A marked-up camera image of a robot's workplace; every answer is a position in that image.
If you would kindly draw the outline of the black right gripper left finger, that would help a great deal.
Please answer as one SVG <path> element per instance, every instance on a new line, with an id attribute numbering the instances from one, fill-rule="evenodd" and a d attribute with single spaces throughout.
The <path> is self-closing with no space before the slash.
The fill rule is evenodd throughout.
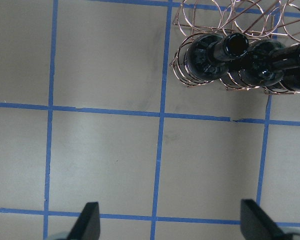
<path id="1" fill-rule="evenodd" d="M 66 237 L 67 240 L 98 240 L 101 235 L 98 202 L 88 202 Z"/>

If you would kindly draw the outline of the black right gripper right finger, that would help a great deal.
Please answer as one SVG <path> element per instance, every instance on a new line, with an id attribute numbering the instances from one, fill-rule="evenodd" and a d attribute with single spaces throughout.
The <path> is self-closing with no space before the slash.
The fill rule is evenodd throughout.
<path id="1" fill-rule="evenodd" d="M 285 240 L 285 233 L 253 199 L 240 201 L 240 231 L 245 240 Z"/>

